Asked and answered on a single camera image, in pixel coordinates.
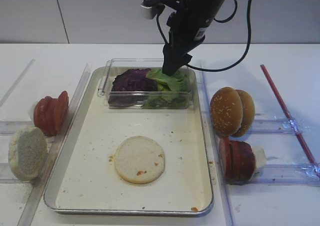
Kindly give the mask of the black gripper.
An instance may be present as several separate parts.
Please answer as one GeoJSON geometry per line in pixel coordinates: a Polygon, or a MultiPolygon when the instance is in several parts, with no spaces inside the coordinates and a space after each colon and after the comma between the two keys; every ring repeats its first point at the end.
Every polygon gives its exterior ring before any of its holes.
{"type": "Polygon", "coordinates": [[[186,0],[185,9],[168,18],[169,43],[163,48],[163,74],[172,76],[191,61],[192,56],[187,53],[203,42],[206,29],[224,1],[186,0]]]}

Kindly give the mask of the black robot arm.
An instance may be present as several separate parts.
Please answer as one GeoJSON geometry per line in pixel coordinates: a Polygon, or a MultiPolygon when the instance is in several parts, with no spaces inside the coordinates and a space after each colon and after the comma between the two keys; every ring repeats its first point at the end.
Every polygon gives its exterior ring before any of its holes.
{"type": "Polygon", "coordinates": [[[188,54],[205,40],[205,32],[213,22],[225,0],[184,0],[167,20],[169,42],[162,52],[162,72],[172,76],[180,67],[187,65],[192,56],[188,54]]]}

